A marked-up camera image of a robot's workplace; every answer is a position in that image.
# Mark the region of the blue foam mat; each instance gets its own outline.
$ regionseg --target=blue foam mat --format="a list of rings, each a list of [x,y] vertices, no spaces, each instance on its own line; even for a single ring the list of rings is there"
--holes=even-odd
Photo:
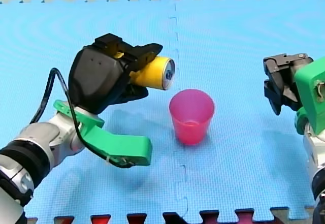
[[[304,218],[312,205],[306,155],[294,128],[294,112],[276,117],[263,94],[263,57],[307,52],[323,56],[324,0],[160,0],[73,3],[56,1],[0,5],[0,103],[2,145],[36,111],[51,67],[67,77],[79,49],[114,33],[127,42],[157,42],[177,63],[169,91],[150,90],[138,102],[108,108],[106,129],[147,135],[153,143],[148,168],[105,166],[84,150],[54,169],[26,207],[38,223],[74,216],[110,214],[126,223],[146,213],[146,223],[163,223],[177,212],[199,223],[200,211],[219,210],[218,221],[236,221],[236,209],[254,209],[254,219],[272,220],[269,209],[289,207]],[[178,91],[198,88],[214,98],[217,111],[199,147],[183,148],[174,138],[168,102]],[[58,84],[50,103],[64,99]],[[53,109],[48,107],[44,119]]]
[[[176,10],[175,86],[202,89],[217,106],[209,137],[181,156],[185,220],[200,223],[200,211],[217,209],[219,222],[236,222],[234,211],[250,208],[255,221],[272,220],[269,209],[280,206],[305,218],[313,199],[302,137],[295,113],[275,116],[264,97],[263,58],[324,56],[325,0],[182,0]]]

